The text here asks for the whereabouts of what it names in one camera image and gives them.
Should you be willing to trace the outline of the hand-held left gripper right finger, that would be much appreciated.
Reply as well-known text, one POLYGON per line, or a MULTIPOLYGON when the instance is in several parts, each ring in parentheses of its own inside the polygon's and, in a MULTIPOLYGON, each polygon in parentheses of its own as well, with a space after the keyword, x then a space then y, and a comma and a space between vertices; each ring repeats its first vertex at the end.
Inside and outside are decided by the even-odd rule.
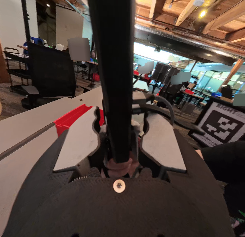
POLYGON ((168 171, 186 172, 173 126, 157 113, 147 113, 144 125, 146 130, 140 142, 142 153, 168 171))

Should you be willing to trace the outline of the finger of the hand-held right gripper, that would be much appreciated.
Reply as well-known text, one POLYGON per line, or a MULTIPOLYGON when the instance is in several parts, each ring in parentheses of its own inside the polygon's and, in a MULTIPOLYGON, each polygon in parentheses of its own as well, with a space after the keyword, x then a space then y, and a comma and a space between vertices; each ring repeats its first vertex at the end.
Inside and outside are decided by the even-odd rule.
POLYGON ((152 104, 155 100, 155 95, 145 92, 134 91, 132 93, 132 104, 152 104))

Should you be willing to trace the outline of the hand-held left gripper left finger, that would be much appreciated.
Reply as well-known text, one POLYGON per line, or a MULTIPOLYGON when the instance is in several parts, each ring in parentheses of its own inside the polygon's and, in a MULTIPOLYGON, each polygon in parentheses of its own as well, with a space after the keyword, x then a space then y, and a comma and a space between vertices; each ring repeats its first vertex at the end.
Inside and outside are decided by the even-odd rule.
POLYGON ((53 168, 54 172, 89 172, 89 156, 96 153, 100 147, 99 121, 99 107, 91 107, 74 121, 65 136, 53 168))

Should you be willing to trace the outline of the black usb hub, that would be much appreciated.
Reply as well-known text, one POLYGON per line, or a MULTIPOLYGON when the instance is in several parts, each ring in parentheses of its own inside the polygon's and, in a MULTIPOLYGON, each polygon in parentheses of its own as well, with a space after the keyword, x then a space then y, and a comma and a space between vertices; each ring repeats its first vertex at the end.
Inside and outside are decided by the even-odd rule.
POLYGON ((130 157, 135 0, 87 0, 111 153, 130 157))

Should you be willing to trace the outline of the person's right forearm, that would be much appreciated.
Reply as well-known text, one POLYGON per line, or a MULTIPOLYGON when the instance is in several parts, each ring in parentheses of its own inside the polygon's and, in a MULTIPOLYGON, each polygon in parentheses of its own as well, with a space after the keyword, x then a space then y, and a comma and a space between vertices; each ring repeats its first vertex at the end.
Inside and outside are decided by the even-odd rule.
POLYGON ((245 141, 196 150, 215 179, 229 184, 245 182, 245 141))

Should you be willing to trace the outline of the person's right hand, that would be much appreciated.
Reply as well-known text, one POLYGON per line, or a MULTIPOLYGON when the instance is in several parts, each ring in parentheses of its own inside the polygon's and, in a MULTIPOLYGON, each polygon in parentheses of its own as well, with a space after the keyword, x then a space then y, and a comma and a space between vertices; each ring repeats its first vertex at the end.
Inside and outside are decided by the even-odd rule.
POLYGON ((113 159, 110 159, 106 164, 106 168, 109 177, 124 177, 127 174, 132 177, 139 165, 139 162, 133 161, 132 158, 123 163, 116 163, 113 159))

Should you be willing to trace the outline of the red plastic bin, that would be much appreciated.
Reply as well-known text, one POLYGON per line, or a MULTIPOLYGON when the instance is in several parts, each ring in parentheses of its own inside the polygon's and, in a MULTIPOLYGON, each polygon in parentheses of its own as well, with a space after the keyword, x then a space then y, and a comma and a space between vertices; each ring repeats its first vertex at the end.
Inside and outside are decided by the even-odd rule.
POLYGON ((99 139, 100 127, 105 122, 103 110, 98 107, 87 107, 85 104, 76 107, 54 121, 58 137, 65 131, 67 142, 76 137, 91 142, 99 139))

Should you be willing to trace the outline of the black standing panels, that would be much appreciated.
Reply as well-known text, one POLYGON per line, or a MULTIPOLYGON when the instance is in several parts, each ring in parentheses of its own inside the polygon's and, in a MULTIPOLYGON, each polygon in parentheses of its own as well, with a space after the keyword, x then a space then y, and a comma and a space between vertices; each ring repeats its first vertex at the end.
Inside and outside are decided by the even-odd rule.
POLYGON ((172 76, 177 75, 180 69, 172 66, 157 62, 153 74, 150 78, 150 85, 156 85, 157 83, 168 84, 172 76))

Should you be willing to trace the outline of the person's printed dark clothing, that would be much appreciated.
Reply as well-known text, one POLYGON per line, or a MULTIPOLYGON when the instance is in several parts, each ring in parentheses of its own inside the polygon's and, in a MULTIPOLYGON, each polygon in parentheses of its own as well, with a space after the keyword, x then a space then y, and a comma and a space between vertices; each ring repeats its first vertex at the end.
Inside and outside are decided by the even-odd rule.
POLYGON ((245 236, 245 183, 227 184, 224 198, 235 236, 245 236))

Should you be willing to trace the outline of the black office chair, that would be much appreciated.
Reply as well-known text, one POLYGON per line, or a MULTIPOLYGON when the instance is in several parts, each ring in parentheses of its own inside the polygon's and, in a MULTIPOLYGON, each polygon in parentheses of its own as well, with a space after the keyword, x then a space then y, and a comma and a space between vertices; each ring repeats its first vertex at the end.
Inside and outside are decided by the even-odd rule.
POLYGON ((28 69, 32 85, 22 86, 26 98, 21 100, 28 110, 63 97, 74 98, 76 80, 73 61, 68 52, 27 42, 28 69))

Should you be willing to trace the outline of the black rolling cart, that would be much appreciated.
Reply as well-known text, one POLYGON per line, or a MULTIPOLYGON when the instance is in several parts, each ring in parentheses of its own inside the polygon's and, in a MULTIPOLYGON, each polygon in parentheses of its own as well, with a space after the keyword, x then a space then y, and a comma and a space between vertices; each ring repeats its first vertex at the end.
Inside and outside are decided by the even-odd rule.
POLYGON ((29 80, 31 79, 29 70, 27 69, 27 61, 29 56, 26 54, 21 54, 18 49, 8 47, 4 48, 4 54, 6 56, 5 60, 7 63, 7 72, 10 79, 10 92, 17 92, 23 95, 25 91, 22 86, 29 86, 29 80), (19 68, 10 68, 10 61, 18 62, 19 68), (12 76, 19 77, 21 79, 21 84, 13 85, 12 76))

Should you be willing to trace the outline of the black pole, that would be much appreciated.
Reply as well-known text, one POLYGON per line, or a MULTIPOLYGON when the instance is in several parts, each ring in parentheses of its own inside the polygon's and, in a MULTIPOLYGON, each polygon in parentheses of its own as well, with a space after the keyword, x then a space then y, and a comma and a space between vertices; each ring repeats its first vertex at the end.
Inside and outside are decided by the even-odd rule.
POLYGON ((30 36, 30 29, 29 29, 29 22, 28 22, 29 18, 28 18, 26 0, 21 0, 21 5, 22 5, 22 11, 23 11, 23 21, 24 21, 26 41, 30 42, 31 36, 30 36))

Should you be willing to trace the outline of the black ceiling duct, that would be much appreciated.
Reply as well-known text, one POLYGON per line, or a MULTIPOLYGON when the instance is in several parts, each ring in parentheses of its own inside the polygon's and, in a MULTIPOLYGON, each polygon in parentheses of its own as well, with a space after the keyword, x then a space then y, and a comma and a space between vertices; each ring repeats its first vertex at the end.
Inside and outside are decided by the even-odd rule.
POLYGON ((176 36, 160 29, 136 24, 135 41, 159 47, 161 50, 186 57, 201 63, 222 63, 232 66, 236 61, 243 60, 244 54, 235 54, 217 47, 176 36))

